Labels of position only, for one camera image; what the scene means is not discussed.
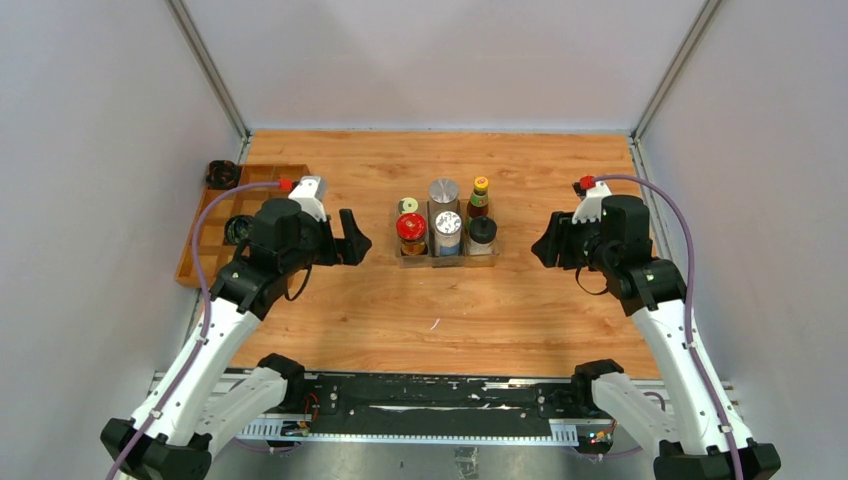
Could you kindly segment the red lid sauce jar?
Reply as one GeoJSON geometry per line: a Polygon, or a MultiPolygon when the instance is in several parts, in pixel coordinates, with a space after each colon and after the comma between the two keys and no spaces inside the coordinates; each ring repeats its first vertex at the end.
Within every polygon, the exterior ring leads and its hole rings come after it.
{"type": "Polygon", "coordinates": [[[428,227],[424,216],[405,213],[396,221],[396,233],[400,242],[400,253],[404,256],[423,255],[427,251],[428,227]]]}

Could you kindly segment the black lid spice bottle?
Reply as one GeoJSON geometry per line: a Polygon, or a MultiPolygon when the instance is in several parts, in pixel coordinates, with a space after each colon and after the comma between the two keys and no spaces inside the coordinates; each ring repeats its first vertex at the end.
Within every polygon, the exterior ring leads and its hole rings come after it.
{"type": "Polygon", "coordinates": [[[468,254],[491,255],[497,236],[497,223],[489,216],[472,218],[468,225],[468,254]]]}

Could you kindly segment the yellow lid spice bottle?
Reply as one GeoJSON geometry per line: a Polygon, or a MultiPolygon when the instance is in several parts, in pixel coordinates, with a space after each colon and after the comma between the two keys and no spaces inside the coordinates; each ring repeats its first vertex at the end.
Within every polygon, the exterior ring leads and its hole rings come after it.
{"type": "Polygon", "coordinates": [[[420,204],[417,199],[413,197],[403,197],[398,201],[397,204],[397,214],[399,216],[418,213],[420,209],[420,204]]]}

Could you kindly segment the yellow cap sauce bottle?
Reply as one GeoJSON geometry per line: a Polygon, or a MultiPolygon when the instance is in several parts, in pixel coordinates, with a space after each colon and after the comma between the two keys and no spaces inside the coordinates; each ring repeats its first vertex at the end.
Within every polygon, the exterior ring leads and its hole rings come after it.
{"type": "Polygon", "coordinates": [[[466,219],[487,216],[489,212],[489,179],[485,176],[477,176],[472,184],[472,192],[466,206],[466,219]]]}

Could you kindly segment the clear plastic organizer bin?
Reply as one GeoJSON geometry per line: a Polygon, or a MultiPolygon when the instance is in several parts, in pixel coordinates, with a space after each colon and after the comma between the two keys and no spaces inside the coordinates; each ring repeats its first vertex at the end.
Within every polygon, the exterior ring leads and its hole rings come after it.
{"type": "Polygon", "coordinates": [[[463,222],[466,221],[466,200],[457,200],[451,204],[440,204],[432,199],[403,197],[397,201],[394,213],[390,217],[390,230],[394,234],[393,253],[401,268],[448,268],[448,267],[493,267],[501,248],[498,234],[491,242],[481,244],[471,239],[467,228],[462,227],[456,234],[446,235],[437,231],[435,219],[443,211],[451,209],[463,222]],[[400,236],[397,220],[405,214],[416,214],[426,220],[427,230],[413,228],[423,233],[420,239],[404,241],[400,236]]]}

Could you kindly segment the silver lid blue bottle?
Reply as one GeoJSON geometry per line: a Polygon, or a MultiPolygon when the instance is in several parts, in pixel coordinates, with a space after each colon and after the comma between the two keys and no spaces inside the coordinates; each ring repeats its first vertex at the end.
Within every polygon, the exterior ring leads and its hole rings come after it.
{"type": "Polygon", "coordinates": [[[461,247],[463,221],[454,211],[439,213],[433,223],[436,256],[457,256],[461,247]]]}

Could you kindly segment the silver lid glass jar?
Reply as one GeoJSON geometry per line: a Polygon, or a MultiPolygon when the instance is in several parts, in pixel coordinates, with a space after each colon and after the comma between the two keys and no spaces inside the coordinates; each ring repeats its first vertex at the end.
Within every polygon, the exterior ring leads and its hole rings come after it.
{"type": "Polygon", "coordinates": [[[459,204],[459,185],[449,178],[438,178],[428,187],[428,207],[432,215],[443,211],[457,211],[459,204]]]}

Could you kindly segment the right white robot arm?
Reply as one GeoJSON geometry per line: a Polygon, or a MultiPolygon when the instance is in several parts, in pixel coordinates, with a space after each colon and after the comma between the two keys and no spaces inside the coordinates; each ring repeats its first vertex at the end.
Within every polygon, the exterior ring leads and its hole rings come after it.
{"type": "Polygon", "coordinates": [[[659,368],[673,410],[640,393],[611,360],[579,365],[571,403],[584,417],[611,415],[653,457],[657,479],[770,479],[776,447],[754,438],[728,398],[685,302],[679,268],[653,254],[650,215],[631,195],[585,198],[552,213],[531,251],[547,268],[598,271],[633,320],[659,368]]]}

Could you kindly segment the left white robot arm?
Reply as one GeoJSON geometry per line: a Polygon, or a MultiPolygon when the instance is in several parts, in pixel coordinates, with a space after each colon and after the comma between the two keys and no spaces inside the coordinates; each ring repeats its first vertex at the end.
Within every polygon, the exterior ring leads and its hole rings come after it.
{"type": "Polygon", "coordinates": [[[295,300],[289,280],[315,266],[360,264],[372,246],[349,209],[337,238],[316,199],[272,198],[211,286],[203,318],[162,381],[127,419],[112,418],[100,440],[113,460],[107,474],[134,479],[203,479],[244,427],[276,407],[306,400],[304,367],[280,354],[263,358],[247,379],[218,399],[211,394],[234,354],[274,304],[295,300]]]}

